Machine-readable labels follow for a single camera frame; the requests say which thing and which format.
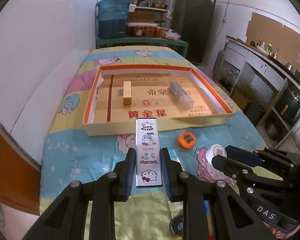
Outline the gold lighter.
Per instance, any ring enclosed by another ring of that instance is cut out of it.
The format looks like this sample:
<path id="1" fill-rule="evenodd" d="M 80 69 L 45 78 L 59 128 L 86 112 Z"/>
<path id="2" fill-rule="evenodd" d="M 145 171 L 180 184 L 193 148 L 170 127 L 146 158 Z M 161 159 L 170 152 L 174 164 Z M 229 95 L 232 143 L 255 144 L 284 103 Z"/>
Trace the gold lighter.
<path id="1" fill-rule="evenodd" d="M 132 104 L 132 83 L 130 81 L 123 82 L 122 97 L 124 105 Z"/>

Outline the clear glitter lighter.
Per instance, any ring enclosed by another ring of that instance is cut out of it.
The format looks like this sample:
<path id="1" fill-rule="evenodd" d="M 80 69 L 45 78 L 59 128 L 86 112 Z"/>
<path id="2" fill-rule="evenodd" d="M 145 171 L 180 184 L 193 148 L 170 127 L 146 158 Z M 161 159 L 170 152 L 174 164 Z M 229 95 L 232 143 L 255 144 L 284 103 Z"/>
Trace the clear glitter lighter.
<path id="1" fill-rule="evenodd" d="M 176 99 L 181 103 L 184 109 L 190 109 L 194 101 L 177 81 L 170 82 L 169 89 Z"/>

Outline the white Hello Kitty lighter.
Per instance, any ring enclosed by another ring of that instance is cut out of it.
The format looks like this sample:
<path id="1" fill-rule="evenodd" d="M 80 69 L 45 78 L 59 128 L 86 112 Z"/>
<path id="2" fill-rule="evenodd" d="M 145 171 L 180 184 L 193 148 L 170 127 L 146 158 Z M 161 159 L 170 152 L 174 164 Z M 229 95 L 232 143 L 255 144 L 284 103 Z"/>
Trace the white Hello Kitty lighter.
<path id="1" fill-rule="evenodd" d="M 156 118 L 136 119 L 136 187 L 162 187 Z"/>

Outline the blue water jug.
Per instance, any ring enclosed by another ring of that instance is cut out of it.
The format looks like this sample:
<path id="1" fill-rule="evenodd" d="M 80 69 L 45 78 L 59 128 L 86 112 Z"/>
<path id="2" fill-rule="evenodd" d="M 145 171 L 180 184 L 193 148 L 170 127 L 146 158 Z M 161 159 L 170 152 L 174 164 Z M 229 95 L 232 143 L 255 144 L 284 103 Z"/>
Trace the blue water jug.
<path id="1" fill-rule="evenodd" d="M 98 6 L 99 39 L 117 39 L 127 36 L 130 0 L 101 0 Z"/>

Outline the potted green plant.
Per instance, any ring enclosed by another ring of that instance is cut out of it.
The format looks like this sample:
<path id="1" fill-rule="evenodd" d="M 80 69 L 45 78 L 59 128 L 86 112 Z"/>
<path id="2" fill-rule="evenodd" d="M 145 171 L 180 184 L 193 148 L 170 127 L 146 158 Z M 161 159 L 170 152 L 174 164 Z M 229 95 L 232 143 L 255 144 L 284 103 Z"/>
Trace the potted green plant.
<path id="1" fill-rule="evenodd" d="M 245 112 L 250 104 L 255 100 L 256 92 L 257 90 L 251 85 L 238 85 L 234 88 L 232 100 L 243 112 Z"/>

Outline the green metal table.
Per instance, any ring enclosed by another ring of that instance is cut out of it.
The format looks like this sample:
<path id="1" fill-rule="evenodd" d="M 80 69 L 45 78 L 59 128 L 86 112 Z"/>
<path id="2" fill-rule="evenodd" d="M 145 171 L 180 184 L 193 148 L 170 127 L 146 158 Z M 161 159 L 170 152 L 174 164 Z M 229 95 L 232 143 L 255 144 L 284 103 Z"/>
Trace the green metal table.
<path id="1" fill-rule="evenodd" d="M 96 48 L 101 48 L 108 45 L 117 45 L 117 44 L 157 44 L 157 45 L 169 45 L 169 46 L 176 46 L 179 47 L 178 53 L 182 57 L 186 57 L 187 50 L 189 44 L 182 40 L 168 40 L 165 38 L 150 38 L 150 37 L 124 37 L 124 38 L 115 38 L 115 39 L 97 39 L 95 41 Z"/>

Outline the green sauce bottle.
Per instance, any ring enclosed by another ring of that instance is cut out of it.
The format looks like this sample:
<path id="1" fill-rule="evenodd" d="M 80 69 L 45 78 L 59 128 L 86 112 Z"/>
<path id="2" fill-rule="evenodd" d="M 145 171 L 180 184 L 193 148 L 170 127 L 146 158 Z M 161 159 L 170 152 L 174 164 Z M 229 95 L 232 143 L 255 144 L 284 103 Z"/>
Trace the green sauce bottle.
<path id="1" fill-rule="evenodd" d="M 266 46 L 266 52 L 269 55 L 272 55 L 272 45 L 270 43 Z"/>

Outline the white kitchen counter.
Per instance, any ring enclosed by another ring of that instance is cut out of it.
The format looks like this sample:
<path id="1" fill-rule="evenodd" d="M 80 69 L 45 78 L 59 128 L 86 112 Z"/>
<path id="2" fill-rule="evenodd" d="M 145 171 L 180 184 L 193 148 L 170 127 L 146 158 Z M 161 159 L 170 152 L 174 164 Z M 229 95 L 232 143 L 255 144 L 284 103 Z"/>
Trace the white kitchen counter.
<path id="1" fill-rule="evenodd" d="M 300 153 L 300 85 L 282 66 L 234 38 L 226 38 L 222 53 L 214 75 L 229 79 L 231 97 L 238 85 L 257 90 L 244 113 L 266 145 Z"/>

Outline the blue bottle cap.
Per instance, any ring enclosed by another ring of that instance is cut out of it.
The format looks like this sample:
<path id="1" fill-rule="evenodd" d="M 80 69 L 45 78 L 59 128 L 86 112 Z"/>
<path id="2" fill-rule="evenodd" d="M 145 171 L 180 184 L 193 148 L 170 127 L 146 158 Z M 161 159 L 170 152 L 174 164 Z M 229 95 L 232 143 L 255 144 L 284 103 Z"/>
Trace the blue bottle cap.
<path id="1" fill-rule="evenodd" d="M 208 201 L 204 201 L 204 205 L 205 205 L 205 212 L 206 214 L 210 213 L 210 207 L 209 207 L 209 202 Z"/>

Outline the orange cap with black label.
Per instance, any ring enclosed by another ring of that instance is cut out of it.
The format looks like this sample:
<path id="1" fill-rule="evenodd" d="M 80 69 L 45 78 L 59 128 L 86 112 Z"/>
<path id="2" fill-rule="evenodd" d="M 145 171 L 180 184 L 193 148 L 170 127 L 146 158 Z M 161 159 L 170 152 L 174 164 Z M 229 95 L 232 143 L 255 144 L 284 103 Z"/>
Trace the orange cap with black label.
<path id="1" fill-rule="evenodd" d="M 182 132 L 178 137 L 178 144 L 181 148 L 190 150 L 196 144 L 196 137 L 193 133 L 189 131 Z"/>

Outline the brown wooden door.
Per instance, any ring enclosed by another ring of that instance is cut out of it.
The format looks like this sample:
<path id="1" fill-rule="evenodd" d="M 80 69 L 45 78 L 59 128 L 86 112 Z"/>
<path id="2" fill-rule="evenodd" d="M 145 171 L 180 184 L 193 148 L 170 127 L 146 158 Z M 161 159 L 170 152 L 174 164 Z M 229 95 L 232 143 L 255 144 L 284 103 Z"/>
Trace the brown wooden door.
<path id="1" fill-rule="evenodd" d="M 40 172 L 0 134 L 0 203 L 39 215 Z"/>

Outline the cardboard box on table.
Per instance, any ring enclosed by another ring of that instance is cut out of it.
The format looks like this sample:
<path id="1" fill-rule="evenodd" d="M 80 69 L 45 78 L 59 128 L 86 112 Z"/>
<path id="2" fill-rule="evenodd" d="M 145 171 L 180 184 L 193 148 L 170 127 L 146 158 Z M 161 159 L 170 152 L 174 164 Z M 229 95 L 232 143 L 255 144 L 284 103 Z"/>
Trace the cardboard box on table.
<path id="1" fill-rule="evenodd" d="M 155 18 L 155 14 L 152 12 L 135 11 L 129 13 L 128 22 L 153 23 L 154 18 Z"/>

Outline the colourful cartoon quilt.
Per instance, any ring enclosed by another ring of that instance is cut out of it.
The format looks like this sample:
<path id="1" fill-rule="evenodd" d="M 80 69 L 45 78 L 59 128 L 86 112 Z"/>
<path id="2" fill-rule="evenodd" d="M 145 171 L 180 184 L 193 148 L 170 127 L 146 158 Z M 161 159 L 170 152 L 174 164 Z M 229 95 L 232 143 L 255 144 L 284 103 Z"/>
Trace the colourful cartoon quilt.
<path id="1" fill-rule="evenodd" d="M 157 122 L 168 117 L 168 110 L 147 98 L 139 105 L 133 102 L 132 110 L 116 115 L 119 121 L 128 117 L 134 131 L 117 135 L 89 137 L 82 124 L 85 106 L 94 79 L 101 67 L 121 65 L 165 65 L 195 69 L 221 96 L 234 115 L 221 125 L 195 127 L 159 132 L 159 141 L 153 135 L 135 137 L 135 118 L 155 117 Z M 183 132 L 192 133 L 196 144 L 190 150 L 182 148 L 177 140 Z M 180 162 L 183 169 L 201 180 L 226 181 L 238 193 L 236 182 L 206 161 L 206 151 L 214 144 L 224 148 L 233 145 L 247 151 L 263 150 L 266 143 L 256 128 L 237 105 L 217 88 L 198 68 L 170 48 L 156 46 L 126 46 L 93 50 L 79 68 L 65 93 L 55 120 L 46 137 L 43 150 L 40 180 L 40 215 L 55 198 L 73 181 L 88 183 L 112 171 L 115 164 L 125 159 L 129 148 L 154 146 L 168 148 L 171 159 Z M 182 203 L 170 203 L 164 188 L 137 189 L 135 182 L 132 194 L 126 203 L 115 203 L 116 239 L 181 239 L 169 229 L 169 222 L 181 213 Z"/>

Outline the black bottle cap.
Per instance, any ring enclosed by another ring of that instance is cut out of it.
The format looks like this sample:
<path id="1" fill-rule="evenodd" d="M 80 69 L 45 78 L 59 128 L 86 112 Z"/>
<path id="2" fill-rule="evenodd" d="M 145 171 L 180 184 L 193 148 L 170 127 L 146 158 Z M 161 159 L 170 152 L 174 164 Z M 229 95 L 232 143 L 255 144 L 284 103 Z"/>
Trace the black bottle cap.
<path id="1" fill-rule="evenodd" d="M 169 229 L 174 235 L 181 236 L 183 234 L 183 216 L 174 217 L 169 223 Z"/>

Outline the white QR code cap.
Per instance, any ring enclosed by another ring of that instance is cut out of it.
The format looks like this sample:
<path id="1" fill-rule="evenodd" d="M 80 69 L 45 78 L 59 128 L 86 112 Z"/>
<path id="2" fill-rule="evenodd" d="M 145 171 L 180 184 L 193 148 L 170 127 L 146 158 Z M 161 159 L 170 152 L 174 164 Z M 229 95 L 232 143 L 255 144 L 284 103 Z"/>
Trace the white QR code cap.
<path id="1" fill-rule="evenodd" d="M 212 165 L 212 159 L 217 156 L 217 155 L 221 155 L 223 157 L 227 157 L 227 153 L 226 150 L 223 146 L 219 145 L 219 144 L 214 144 L 212 145 L 207 151 L 206 151 L 206 159 L 207 162 Z"/>

